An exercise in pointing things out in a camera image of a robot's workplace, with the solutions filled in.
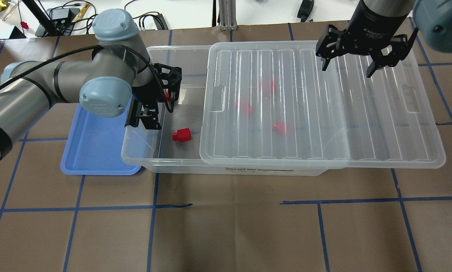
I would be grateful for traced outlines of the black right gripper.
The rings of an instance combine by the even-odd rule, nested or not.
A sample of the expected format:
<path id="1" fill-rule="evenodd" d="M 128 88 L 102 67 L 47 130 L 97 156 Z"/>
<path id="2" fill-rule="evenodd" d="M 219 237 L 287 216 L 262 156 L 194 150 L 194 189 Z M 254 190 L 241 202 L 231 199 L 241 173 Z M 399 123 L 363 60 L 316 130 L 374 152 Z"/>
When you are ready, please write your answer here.
<path id="1" fill-rule="evenodd" d="M 320 57 L 322 71 L 327 70 L 332 59 L 345 54 L 370 55 L 372 61 L 366 70 L 368 79 L 379 69 L 396 66 L 399 57 L 407 57 L 418 36 L 418 28 L 414 28 L 410 36 L 396 34 L 405 20 L 406 15 L 385 17 L 368 8 L 357 8 L 345 29 L 328 25 L 316 43 L 316 56 Z M 390 52 L 384 55 L 382 52 L 387 48 Z"/>

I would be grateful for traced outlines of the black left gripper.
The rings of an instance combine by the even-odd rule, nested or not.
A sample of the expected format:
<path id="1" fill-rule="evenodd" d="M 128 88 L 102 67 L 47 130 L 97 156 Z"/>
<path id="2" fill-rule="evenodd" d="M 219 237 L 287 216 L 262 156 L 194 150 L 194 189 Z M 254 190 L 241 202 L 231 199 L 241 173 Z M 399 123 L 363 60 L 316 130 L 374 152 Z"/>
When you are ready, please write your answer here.
<path id="1" fill-rule="evenodd" d="M 182 69 L 161 63 L 150 63 L 143 69 L 150 72 L 152 79 L 141 86 L 132 87 L 133 98 L 142 104 L 140 121 L 147 130 L 161 130 L 158 103 L 164 103 L 169 113 L 179 98 Z"/>

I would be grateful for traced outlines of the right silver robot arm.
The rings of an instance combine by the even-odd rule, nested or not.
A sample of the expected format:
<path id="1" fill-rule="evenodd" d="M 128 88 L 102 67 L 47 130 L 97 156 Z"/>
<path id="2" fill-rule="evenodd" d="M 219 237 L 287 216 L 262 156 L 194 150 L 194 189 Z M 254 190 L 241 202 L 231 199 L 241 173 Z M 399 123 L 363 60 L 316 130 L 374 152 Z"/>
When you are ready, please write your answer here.
<path id="1" fill-rule="evenodd" d="M 370 56 L 370 78 L 404 60 L 419 32 L 434 50 L 452 53 L 452 0 L 361 0 L 346 29 L 327 26 L 315 54 L 323 71 L 335 57 Z"/>

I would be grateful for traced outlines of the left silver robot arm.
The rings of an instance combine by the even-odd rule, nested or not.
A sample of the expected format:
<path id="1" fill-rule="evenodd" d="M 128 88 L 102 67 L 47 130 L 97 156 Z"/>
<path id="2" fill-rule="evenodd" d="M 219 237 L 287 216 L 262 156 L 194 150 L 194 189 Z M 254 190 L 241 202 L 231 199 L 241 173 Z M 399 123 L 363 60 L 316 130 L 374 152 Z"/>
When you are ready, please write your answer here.
<path id="1" fill-rule="evenodd" d="M 158 104 L 173 112 L 182 69 L 151 62 L 139 28 L 125 10 L 98 14 L 92 29 L 97 45 L 5 67 L 0 84 L 0 161 L 58 103 L 79 103 L 93 115 L 117 117 L 132 101 L 139 109 L 131 126 L 162 128 Z"/>

